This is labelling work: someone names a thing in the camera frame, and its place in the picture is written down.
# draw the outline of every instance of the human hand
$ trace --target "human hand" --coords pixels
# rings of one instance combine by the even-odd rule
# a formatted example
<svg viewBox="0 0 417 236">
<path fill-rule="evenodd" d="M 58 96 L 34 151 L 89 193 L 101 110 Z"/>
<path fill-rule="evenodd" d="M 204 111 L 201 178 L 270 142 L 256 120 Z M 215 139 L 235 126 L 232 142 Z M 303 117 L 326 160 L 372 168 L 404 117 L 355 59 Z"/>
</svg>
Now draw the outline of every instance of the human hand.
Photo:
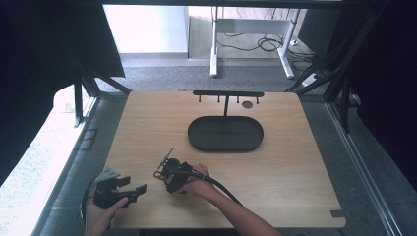
<svg viewBox="0 0 417 236">
<path fill-rule="evenodd" d="M 111 208 L 102 209 L 93 202 L 93 198 L 89 198 L 86 202 L 85 236 L 103 235 L 104 232 L 108 229 L 111 219 L 114 217 L 117 210 L 122 208 L 128 201 L 128 198 L 123 198 L 114 204 Z"/>
<path fill-rule="evenodd" d="M 204 165 L 194 165 L 193 169 L 204 175 L 209 176 L 209 171 Z M 192 195 L 200 196 L 202 198 L 206 198 L 209 194 L 217 192 L 217 189 L 214 187 L 212 183 L 203 181 L 196 177 L 190 177 L 188 182 L 179 190 L 179 192 L 189 193 Z"/>
</svg>

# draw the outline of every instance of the black cable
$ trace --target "black cable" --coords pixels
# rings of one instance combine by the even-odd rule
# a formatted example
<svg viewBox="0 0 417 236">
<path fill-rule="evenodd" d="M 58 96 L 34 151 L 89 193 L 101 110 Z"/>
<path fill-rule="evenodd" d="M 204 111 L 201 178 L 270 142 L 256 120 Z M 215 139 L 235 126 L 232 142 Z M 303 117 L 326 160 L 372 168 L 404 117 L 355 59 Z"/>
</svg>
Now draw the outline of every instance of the black cable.
<svg viewBox="0 0 417 236">
<path fill-rule="evenodd" d="M 280 46 L 280 43 L 278 42 L 278 40 L 276 40 L 274 38 L 271 38 L 271 37 L 267 37 L 267 34 L 265 34 L 262 38 L 260 38 L 258 40 L 258 46 L 253 47 L 253 48 L 240 48 L 240 47 L 236 47 L 236 46 L 232 46 L 232 45 L 223 44 L 223 43 L 219 42 L 218 40 L 216 42 L 220 46 L 231 47 L 231 48 L 241 50 L 241 51 L 253 51 L 253 50 L 256 50 L 258 48 L 261 48 L 263 51 L 271 52 L 271 51 L 276 50 Z M 272 46 L 272 48 L 265 48 L 265 43 L 269 43 Z"/>
<path fill-rule="evenodd" d="M 267 17 L 267 14 L 270 12 L 270 10 L 272 10 L 272 8 L 269 8 L 269 9 L 267 10 L 267 12 L 264 14 L 264 19 Z"/>
<path fill-rule="evenodd" d="M 216 181 L 215 179 L 209 177 L 208 175 L 202 174 L 199 171 L 193 169 L 194 171 L 196 171 L 197 173 L 193 173 L 193 172 L 186 172 L 186 171 L 176 171 L 174 172 L 174 174 L 183 174 L 183 175 L 188 175 L 188 176 L 192 176 L 192 177 L 196 177 L 200 180 L 203 181 L 207 181 L 209 183 L 212 183 L 213 185 L 217 186 L 221 191 L 223 191 L 223 193 L 225 193 L 231 200 L 233 200 L 233 202 L 235 202 L 236 204 L 242 206 L 242 204 L 239 202 L 239 200 L 236 199 L 236 197 L 233 196 L 232 193 L 230 193 L 230 191 L 228 191 L 226 189 L 226 187 L 224 187 L 222 184 L 220 184 L 218 181 Z"/>
<path fill-rule="evenodd" d="M 289 11 L 291 11 L 291 8 L 288 8 L 288 12 L 287 12 L 287 16 L 286 16 L 285 20 L 288 20 Z"/>
<path fill-rule="evenodd" d="M 242 15 L 240 15 L 240 12 L 239 12 L 239 7 L 236 7 L 236 12 L 237 12 L 237 14 L 239 14 L 240 19 L 243 19 L 243 18 L 242 18 Z"/>
<path fill-rule="evenodd" d="M 87 199 L 90 198 L 90 196 L 89 196 L 89 189 L 91 188 L 92 183 L 94 183 L 94 180 L 96 178 L 97 178 L 97 176 L 95 176 L 94 178 L 92 178 L 92 180 L 90 180 L 89 183 L 87 184 L 87 187 L 86 187 L 86 189 L 84 190 L 84 193 L 83 193 L 83 198 L 82 198 L 81 203 L 80 203 L 80 215 L 81 215 L 81 218 L 82 218 L 84 224 L 86 224 L 86 205 L 87 205 Z"/>
<path fill-rule="evenodd" d="M 240 36 L 240 35 L 243 35 L 243 34 L 245 34 L 245 33 L 236 33 L 236 34 L 230 34 L 230 35 L 228 35 L 227 33 L 224 33 L 224 35 L 225 36 L 227 36 L 227 37 L 235 37 L 235 36 Z"/>
<path fill-rule="evenodd" d="M 270 17 L 272 20 L 275 17 L 275 12 L 276 12 L 276 8 L 274 8 L 273 11 L 272 11 L 272 16 Z"/>
<path fill-rule="evenodd" d="M 356 23 L 356 25 L 349 32 L 349 34 L 337 45 L 337 47 L 334 48 L 334 50 L 329 55 L 326 55 L 323 58 L 312 59 L 312 65 L 306 68 L 305 71 L 301 74 L 301 76 L 299 76 L 296 83 L 292 87 L 288 88 L 286 91 L 295 91 L 296 89 L 301 87 L 302 83 L 310 75 L 315 73 L 317 70 L 327 67 L 331 63 L 334 63 L 337 60 L 339 60 L 341 56 L 344 55 L 343 52 L 346 50 L 346 45 L 349 43 L 349 41 L 353 40 L 354 35 L 356 35 L 359 28 L 362 26 L 363 21 L 365 21 L 365 18 L 361 19 L 360 21 Z M 309 87 L 316 88 L 317 85 L 320 85 L 320 84 L 323 84 L 324 82 L 329 81 L 331 78 L 337 75 L 339 71 L 340 71 L 340 66 L 336 67 L 328 75 L 322 75 L 322 77 L 319 80 L 316 80 L 313 83 L 311 83 Z"/>
<path fill-rule="evenodd" d="M 279 39 L 277 41 L 277 43 L 280 46 L 283 46 L 284 45 L 283 36 L 279 36 L 278 34 L 276 34 L 275 36 Z M 287 53 L 288 53 L 289 56 L 291 56 L 293 58 L 302 59 L 302 60 L 306 60 L 306 61 L 312 61 L 313 59 L 316 58 L 316 54 L 314 54 L 314 53 L 295 52 L 295 51 L 292 51 L 289 48 L 287 48 Z"/>
</svg>

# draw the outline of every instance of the wooden table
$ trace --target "wooden table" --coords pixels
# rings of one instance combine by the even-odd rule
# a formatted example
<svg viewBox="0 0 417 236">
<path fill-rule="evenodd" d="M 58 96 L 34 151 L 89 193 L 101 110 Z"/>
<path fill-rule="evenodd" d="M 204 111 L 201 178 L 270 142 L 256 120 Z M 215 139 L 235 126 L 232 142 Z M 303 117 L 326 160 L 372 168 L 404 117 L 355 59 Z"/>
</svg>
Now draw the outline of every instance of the wooden table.
<svg viewBox="0 0 417 236">
<path fill-rule="evenodd" d="M 242 102 L 252 101 L 251 109 Z M 153 172 L 170 148 L 170 157 L 202 163 L 246 208 L 274 227 L 342 227 L 344 217 L 298 96 L 266 93 L 230 97 L 228 115 L 245 115 L 264 128 L 260 147 L 250 152 L 207 153 L 188 141 L 188 126 L 205 115 L 222 115 L 224 98 L 199 98 L 188 91 L 133 91 L 129 95 L 107 167 L 131 176 L 123 190 L 148 184 L 138 202 L 120 210 L 116 228 L 231 228 L 214 206 L 204 200 L 169 194 Z"/>
</svg>

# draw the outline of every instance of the gray floor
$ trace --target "gray floor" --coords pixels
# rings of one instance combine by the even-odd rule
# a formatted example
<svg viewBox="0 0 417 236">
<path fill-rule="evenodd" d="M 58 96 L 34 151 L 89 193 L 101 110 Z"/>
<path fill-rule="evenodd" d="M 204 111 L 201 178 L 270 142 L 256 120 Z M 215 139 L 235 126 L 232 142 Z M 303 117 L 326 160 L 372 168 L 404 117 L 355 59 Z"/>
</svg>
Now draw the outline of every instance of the gray floor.
<svg viewBox="0 0 417 236">
<path fill-rule="evenodd" d="M 124 55 L 126 79 L 135 90 L 233 89 L 284 91 L 293 81 L 284 78 L 274 60 L 222 60 L 221 76 L 209 76 L 205 60 L 184 55 Z M 83 235 L 79 204 L 88 181 L 103 168 L 127 96 L 99 82 L 105 90 L 85 125 L 70 161 L 58 182 L 33 235 Z M 341 229 L 279 229 L 283 235 L 388 235 L 364 188 L 346 146 L 333 124 L 317 88 L 301 97 L 303 108 L 343 208 L 347 224 Z M 378 142 L 363 127 L 355 108 L 350 110 L 352 139 L 369 166 L 404 235 L 417 235 L 417 194 Z M 138 235 L 139 230 L 109 230 L 107 235 Z M 147 235 L 234 235 L 233 230 L 148 230 Z"/>
</svg>

